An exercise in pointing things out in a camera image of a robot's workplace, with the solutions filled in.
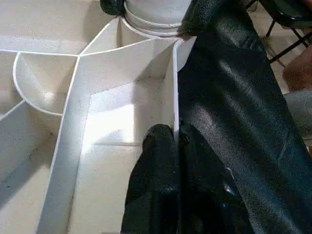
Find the white panel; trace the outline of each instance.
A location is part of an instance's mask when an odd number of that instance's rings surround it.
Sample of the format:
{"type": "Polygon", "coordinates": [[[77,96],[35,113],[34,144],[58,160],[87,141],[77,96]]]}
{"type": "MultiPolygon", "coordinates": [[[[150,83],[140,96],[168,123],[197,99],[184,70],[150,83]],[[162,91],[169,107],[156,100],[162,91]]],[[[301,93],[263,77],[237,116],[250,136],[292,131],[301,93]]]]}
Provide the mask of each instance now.
{"type": "Polygon", "coordinates": [[[39,110],[62,114],[76,57],[20,54],[14,82],[20,95],[39,110]]]}
{"type": "Polygon", "coordinates": [[[98,1],[2,0],[0,49],[79,54],[113,16],[98,1]]]}
{"type": "Polygon", "coordinates": [[[97,93],[141,78],[164,77],[175,40],[149,39],[106,53],[81,57],[79,69],[97,93]]]}
{"type": "Polygon", "coordinates": [[[38,234],[63,234],[68,225],[90,102],[87,82],[84,71],[77,70],[65,107],[38,234]]]}
{"type": "Polygon", "coordinates": [[[0,51],[0,119],[22,99],[13,83],[13,63],[16,53],[0,51]]]}
{"type": "Polygon", "coordinates": [[[43,141],[0,185],[0,233],[33,234],[40,217],[56,138],[43,141]]]}
{"type": "Polygon", "coordinates": [[[187,62],[197,37],[184,37],[176,43],[177,71],[180,71],[187,62]]]}
{"type": "Polygon", "coordinates": [[[49,134],[25,102],[11,110],[0,121],[0,183],[29,157],[49,134]]]}
{"type": "Polygon", "coordinates": [[[112,50],[149,38],[142,33],[137,33],[124,19],[118,17],[109,22],[82,53],[112,50]]]}
{"type": "Polygon", "coordinates": [[[162,123],[162,87],[162,78],[146,78],[93,94],[84,143],[140,145],[162,123]]]}
{"type": "Polygon", "coordinates": [[[86,145],[81,155],[69,234],[120,233],[137,146],[86,145]]]}

